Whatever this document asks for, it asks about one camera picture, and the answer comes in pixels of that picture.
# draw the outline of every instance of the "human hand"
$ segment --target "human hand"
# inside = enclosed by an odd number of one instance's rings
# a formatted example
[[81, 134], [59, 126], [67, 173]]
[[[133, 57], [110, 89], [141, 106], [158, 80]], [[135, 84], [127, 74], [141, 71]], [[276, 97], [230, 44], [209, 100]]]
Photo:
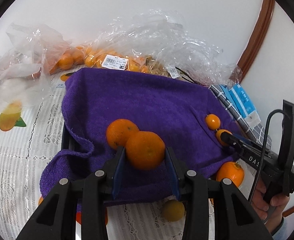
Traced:
[[[266, 201], [263, 200], [264, 193], [266, 193], [266, 186], [262, 179], [259, 178], [256, 190], [252, 197], [251, 205], [262, 220], [267, 218], [267, 211], [269, 209], [269, 205], [266, 203]], [[270, 205], [276, 207], [276, 209], [265, 224], [269, 232], [272, 232], [278, 225], [280, 225], [282, 220], [282, 212], [288, 202], [289, 197], [282, 193], [275, 195], [271, 199]]]

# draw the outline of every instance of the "screw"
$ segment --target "screw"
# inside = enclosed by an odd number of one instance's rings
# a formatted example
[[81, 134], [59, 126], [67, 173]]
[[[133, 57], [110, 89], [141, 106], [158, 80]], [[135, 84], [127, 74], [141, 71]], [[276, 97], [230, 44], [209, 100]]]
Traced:
[[223, 184], [226, 184], [226, 185], [230, 185], [231, 184], [231, 179], [228, 179], [228, 178], [224, 178], [222, 180]]
[[101, 171], [101, 170], [95, 172], [95, 175], [96, 175], [97, 177], [104, 176], [104, 174], [105, 174], [105, 172], [104, 172], [104, 171]]
[[193, 171], [193, 170], [187, 171], [187, 175], [190, 176], [190, 177], [194, 177], [194, 176], [196, 176], [196, 174], [197, 173], [195, 171]]
[[66, 179], [66, 178], [60, 179], [60, 185], [65, 185], [65, 184], [67, 184], [67, 182], [68, 182], [68, 179]]

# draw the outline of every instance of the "purple towel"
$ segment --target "purple towel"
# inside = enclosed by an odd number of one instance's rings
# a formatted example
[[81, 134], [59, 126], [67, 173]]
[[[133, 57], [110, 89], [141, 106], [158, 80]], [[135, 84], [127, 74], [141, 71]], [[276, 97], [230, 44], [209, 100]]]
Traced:
[[[62, 113], [81, 149], [62, 150], [47, 165], [40, 180], [43, 197], [61, 178], [85, 178], [113, 158], [115, 150], [108, 146], [105, 132], [119, 118], [158, 134], [177, 158], [206, 178], [236, 159], [231, 148], [219, 144], [205, 117], [216, 114], [222, 129], [240, 133], [239, 129], [210, 90], [199, 85], [144, 73], [82, 68], [66, 81]], [[164, 163], [151, 171], [126, 163], [115, 204], [152, 202], [171, 194]]]

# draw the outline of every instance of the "white lace tablecloth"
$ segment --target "white lace tablecloth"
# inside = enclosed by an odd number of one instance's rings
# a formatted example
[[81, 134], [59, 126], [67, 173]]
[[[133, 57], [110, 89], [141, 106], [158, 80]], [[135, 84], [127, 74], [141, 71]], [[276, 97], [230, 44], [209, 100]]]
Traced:
[[[5, 240], [16, 239], [37, 208], [41, 173], [61, 148], [64, 123], [61, 102], [65, 88], [60, 86], [59, 80], [63, 73], [53, 76], [53, 92], [48, 100], [22, 111], [26, 127], [14, 127], [7, 132], [0, 130], [0, 235]], [[248, 197], [252, 171], [244, 162], [241, 164], [245, 168], [245, 181], [240, 189]], [[109, 207], [109, 239], [180, 240], [185, 219], [171, 223], [164, 220], [160, 215], [164, 201]], [[211, 205], [209, 211], [209, 239], [214, 239], [214, 209]], [[79, 224], [76, 234], [79, 239]]]

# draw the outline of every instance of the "plastic bag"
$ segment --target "plastic bag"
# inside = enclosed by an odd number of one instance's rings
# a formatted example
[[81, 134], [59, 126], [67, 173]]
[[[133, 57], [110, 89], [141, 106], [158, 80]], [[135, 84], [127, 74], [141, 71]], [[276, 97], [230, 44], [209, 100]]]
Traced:
[[0, 112], [15, 114], [50, 95], [50, 71], [70, 42], [47, 25], [12, 24], [7, 34], [14, 48], [0, 57]]
[[127, 59], [124, 70], [176, 78], [178, 69], [203, 85], [230, 86], [241, 78], [236, 64], [215, 60], [222, 50], [188, 36], [177, 12], [150, 10], [131, 20], [117, 18], [109, 28], [92, 43], [92, 50], [85, 55], [86, 66], [102, 67], [111, 55]]

